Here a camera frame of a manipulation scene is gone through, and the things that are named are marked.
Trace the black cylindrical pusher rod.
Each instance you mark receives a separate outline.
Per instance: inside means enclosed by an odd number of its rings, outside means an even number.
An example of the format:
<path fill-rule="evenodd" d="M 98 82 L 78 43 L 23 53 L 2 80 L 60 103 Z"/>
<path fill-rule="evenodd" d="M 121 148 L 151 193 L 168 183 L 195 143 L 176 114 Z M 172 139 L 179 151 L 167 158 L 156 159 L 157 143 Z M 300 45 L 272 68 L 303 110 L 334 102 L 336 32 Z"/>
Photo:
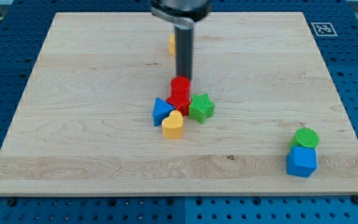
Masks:
<path fill-rule="evenodd" d="M 193 78 L 193 29 L 174 25 L 175 69 L 177 76 Z"/>

